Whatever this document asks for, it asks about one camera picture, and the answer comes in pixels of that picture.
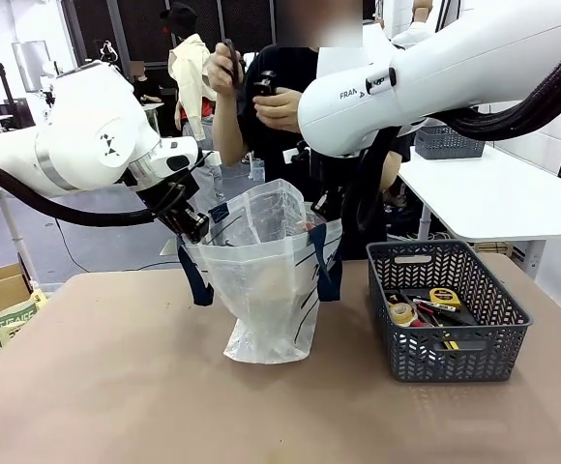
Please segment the person's left hand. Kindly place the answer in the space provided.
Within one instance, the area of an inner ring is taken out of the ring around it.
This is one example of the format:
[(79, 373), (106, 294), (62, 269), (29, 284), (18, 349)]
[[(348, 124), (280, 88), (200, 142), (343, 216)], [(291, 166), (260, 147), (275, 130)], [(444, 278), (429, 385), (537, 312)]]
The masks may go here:
[(300, 133), (298, 106), (301, 97), (301, 92), (282, 87), (275, 95), (254, 97), (256, 117), (270, 129)]

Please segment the person's right hand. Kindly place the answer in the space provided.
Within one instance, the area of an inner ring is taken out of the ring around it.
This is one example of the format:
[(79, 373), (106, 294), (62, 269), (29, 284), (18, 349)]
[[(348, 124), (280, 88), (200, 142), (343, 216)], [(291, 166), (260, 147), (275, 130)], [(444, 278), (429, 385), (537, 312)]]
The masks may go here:
[(242, 57), (231, 40), (216, 45), (208, 62), (210, 86), (219, 96), (233, 97), (244, 79)]

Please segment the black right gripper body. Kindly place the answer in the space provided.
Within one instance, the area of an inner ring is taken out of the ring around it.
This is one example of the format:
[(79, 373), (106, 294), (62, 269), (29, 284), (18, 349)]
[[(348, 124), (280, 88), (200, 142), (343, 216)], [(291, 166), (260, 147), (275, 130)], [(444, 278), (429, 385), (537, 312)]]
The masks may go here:
[(331, 214), (322, 218), (340, 218), (343, 197), (354, 175), (353, 158), (335, 158), (310, 152), (310, 176), (317, 187), (316, 202), (326, 190), (331, 195)]

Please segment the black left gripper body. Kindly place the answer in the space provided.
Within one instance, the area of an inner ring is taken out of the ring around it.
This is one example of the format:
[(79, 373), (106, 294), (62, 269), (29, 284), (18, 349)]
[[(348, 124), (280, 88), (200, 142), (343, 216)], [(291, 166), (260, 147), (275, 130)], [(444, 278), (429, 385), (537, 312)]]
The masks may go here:
[(189, 201), (198, 190), (198, 184), (187, 168), (162, 179), (153, 187), (139, 190), (137, 196), (154, 219), (167, 227), (184, 227), (192, 225), (187, 212), (193, 212)]

